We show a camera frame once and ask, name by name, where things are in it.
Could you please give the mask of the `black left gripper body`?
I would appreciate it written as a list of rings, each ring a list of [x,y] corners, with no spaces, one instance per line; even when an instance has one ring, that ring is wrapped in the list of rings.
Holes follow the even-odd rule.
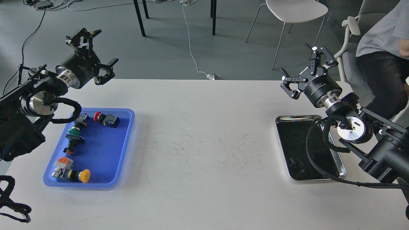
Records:
[[[99,73],[96,64],[100,60],[92,51],[76,51],[56,66],[57,78],[65,82],[68,88],[82,88],[89,80]]]

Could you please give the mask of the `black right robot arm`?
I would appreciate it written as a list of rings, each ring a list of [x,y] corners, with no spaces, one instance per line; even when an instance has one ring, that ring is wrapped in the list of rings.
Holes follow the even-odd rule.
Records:
[[[312,166],[325,178],[359,187],[408,190],[395,184],[396,179],[408,182],[408,128],[387,120],[364,108],[358,108],[359,97],[349,93],[342,99],[342,88],[327,69],[338,62],[326,47],[311,48],[310,64],[291,77],[282,72],[281,88],[293,99],[303,93],[316,108],[326,108],[327,117],[314,124],[323,124],[323,143],[336,152],[352,152],[361,159],[359,167],[377,182],[353,182],[340,179],[321,169],[307,153]]]

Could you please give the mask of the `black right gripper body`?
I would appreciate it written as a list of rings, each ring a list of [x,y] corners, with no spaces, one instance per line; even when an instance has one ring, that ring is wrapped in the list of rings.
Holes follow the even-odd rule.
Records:
[[[324,106],[323,97],[336,95],[340,96],[342,88],[328,74],[314,77],[305,87],[304,94],[316,108]]]

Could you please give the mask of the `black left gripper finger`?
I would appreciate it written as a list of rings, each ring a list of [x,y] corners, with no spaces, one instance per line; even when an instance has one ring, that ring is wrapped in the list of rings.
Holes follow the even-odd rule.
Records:
[[[77,52],[86,54],[86,58],[91,58],[93,53],[93,38],[101,33],[101,30],[88,31],[82,28],[73,36],[66,36],[66,44]]]
[[[101,63],[94,64],[94,66],[98,70],[104,70],[105,71],[105,75],[103,75],[103,76],[99,76],[98,74],[96,74],[94,76],[94,82],[95,82],[96,85],[104,85],[105,83],[110,81],[113,77],[115,77],[115,73],[113,71],[113,66],[118,61],[119,61],[118,58],[114,58],[108,64],[101,64]]]

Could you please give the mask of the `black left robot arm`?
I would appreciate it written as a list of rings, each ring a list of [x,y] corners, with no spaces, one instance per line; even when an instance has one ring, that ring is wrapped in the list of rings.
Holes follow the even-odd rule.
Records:
[[[80,89],[90,80],[104,85],[115,74],[113,66],[118,58],[102,64],[93,51],[93,38],[101,30],[81,29],[76,35],[66,36],[66,44],[74,53],[56,67],[55,72],[46,65],[29,68],[29,78],[1,97],[1,159],[12,161],[15,157],[32,152],[45,142],[43,130],[50,122],[65,124],[76,120],[82,108],[74,100],[64,98],[69,88]]]

